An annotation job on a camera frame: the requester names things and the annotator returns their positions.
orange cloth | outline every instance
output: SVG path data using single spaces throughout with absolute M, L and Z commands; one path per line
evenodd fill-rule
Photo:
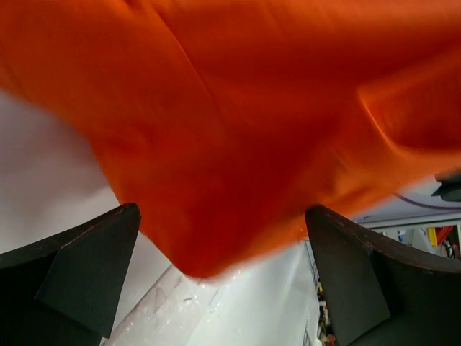
M 0 87 L 209 277 L 461 162 L 461 1 L 0 0 Z

orange fabric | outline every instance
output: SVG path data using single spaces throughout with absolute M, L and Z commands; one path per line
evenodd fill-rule
M 461 162 L 458 0 L 1 0 L 0 87 L 217 275 Z

white surface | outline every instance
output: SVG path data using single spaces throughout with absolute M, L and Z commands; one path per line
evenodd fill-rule
M 50 115 L 0 93 L 0 253 L 118 206 L 88 143 Z M 169 266 L 139 235 L 120 297 L 120 322 Z
M 318 300 L 304 244 L 220 285 L 170 267 L 107 346 L 301 346 Z

black object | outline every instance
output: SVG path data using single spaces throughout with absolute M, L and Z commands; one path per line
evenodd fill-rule
M 452 337 L 461 326 L 460 261 L 407 247 L 323 206 L 305 220 L 339 345 L 459 343 Z M 448 293 L 455 294 L 445 301 Z
M 447 202 L 461 202 L 461 175 L 450 177 L 440 181 L 440 187 L 433 196 L 440 196 Z
M 140 223 L 135 204 L 0 254 L 0 345 L 99 346 Z

cable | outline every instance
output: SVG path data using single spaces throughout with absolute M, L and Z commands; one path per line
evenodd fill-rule
M 460 207 L 439 207 L 438 205 L 429 205 L 429 204 L 416 202 L 415 200 L 411 200 L 410 198 L 402 196 L 400 193 L 395 193 L 394 196 L 396 196 L 399 200 L 402 200 L 403 202 L 407 202 L 407 203 L 410 203 L 412 205 L 415 205 L 421 208 L 432 209 L 432 210 L 461 211 Z

